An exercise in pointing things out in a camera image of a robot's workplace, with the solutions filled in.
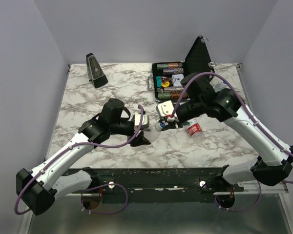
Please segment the clear unlabelled plastic bottle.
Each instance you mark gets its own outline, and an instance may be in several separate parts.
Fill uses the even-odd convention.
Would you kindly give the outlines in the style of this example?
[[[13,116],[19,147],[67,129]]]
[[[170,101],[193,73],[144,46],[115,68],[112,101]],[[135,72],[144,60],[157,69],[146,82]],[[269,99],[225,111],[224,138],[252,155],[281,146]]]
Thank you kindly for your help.
[[[151,143],[155,142],[159,138],[159,136],[161,134],[161,132],[158,132],[158,131],[155,130],[155,125],[149,126],[147,129],[144,129],[143,132],[144,132],[144,136]]]

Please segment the Pocari Sweat clear bottle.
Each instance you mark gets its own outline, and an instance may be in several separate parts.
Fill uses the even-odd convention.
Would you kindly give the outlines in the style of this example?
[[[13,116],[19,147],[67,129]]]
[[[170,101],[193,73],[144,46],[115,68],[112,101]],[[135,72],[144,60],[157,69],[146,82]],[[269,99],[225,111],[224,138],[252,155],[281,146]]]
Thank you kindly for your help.
[[[219,82],[214,86],[215,92],[220,92],[222,89],[227,88],[227,84],[225,82]]]

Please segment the white blue Pocari cap spare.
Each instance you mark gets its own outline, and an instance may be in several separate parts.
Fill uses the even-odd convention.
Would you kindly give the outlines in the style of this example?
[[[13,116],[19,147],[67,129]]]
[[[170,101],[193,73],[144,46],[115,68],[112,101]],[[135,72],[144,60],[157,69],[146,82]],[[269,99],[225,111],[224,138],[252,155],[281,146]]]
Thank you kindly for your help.
[[[163,122],[157,122],[155,125],[155,130],[161,132],[166,125]]]

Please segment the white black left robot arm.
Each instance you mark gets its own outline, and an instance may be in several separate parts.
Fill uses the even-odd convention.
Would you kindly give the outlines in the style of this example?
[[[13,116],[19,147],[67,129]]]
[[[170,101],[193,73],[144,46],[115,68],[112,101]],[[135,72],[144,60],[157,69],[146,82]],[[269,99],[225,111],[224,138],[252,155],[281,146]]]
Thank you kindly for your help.
[[[23,215],[18,205],[23,201],[29,211],[41,215],[57,198],[77,191],[92,193],[98,189],[97,175],[91,169],[81,169],[72,175],[64,173],[80,158],[97,147],[116,149],[126,145],[146,145],[143,130],[149,127],[149,117],[141,105],[134,115],[116,98],[106,102],[100,113],[84,122],[72,139],[48,160],[30,171],[21,169],[16,175],[17,200],[14,212]]]

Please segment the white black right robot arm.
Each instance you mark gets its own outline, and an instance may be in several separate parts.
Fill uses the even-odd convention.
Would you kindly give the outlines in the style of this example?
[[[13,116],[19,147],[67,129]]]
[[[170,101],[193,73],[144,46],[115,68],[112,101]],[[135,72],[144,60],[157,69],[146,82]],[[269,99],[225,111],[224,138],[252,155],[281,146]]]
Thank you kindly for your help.
[[[189,101],[181,104],[179,98],[176,103],[169,100],[158,104],[160,120],[156,129],[181,128],[186,121],[206,114],[235,130],[259,154],[246,163],[224,166],[215,178],[217,189],[226,191],[234,184],[252,180],[267,186],[285,182],[293,168],[293,146],[272,134],[228,81],[227,88],[216,92],[209,82],[210,76],[224,79],[213,72],[186,76],[182,80],[182,94],[187,94]]]

